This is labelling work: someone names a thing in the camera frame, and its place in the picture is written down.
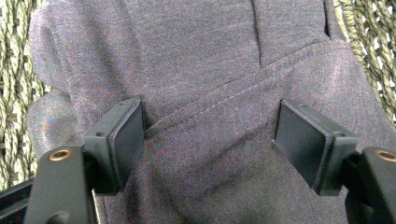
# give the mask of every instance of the gray cloth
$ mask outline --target gray cloth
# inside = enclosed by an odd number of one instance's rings
[[[336,26],[331,0],[51,1],[31,24],[38,155],[82,145],[118,101],[143,99],[146,141],[109,223],[346,223],[345,191],[319,197],[274,148],[282,98],[356,133],[396,134]]]

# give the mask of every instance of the woven rug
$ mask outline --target woven rug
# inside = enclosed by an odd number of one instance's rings
[[[35,175],[36,158],[25,131],[28,106],[50,91],[35,76],[29,20],[42,0],[0,0],[0,190]],[[346,41],[375,95],[394,122],[396,1],[333,0]]]

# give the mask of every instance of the textured surface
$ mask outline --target textured surface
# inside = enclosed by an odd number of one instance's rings
[[[39,2],[0,1],[0,190],[35,174],[25,115],[44,92],[32,70],[28,41],[31,12]]]
[[[58,89],[28,114],[37,154],[81,145],[140,95],[144,156],[125,191],[100,200],[103,221],[345,223],[344,194],[317,196],[271,144],[281,98],[356,133],[359,149],[396,143],[333,11],[321,0],[52,1],[31,29],[35,69]]]
[[[334,0],[346,40],[375,96],[395,121],[396,4],[392,0]]]

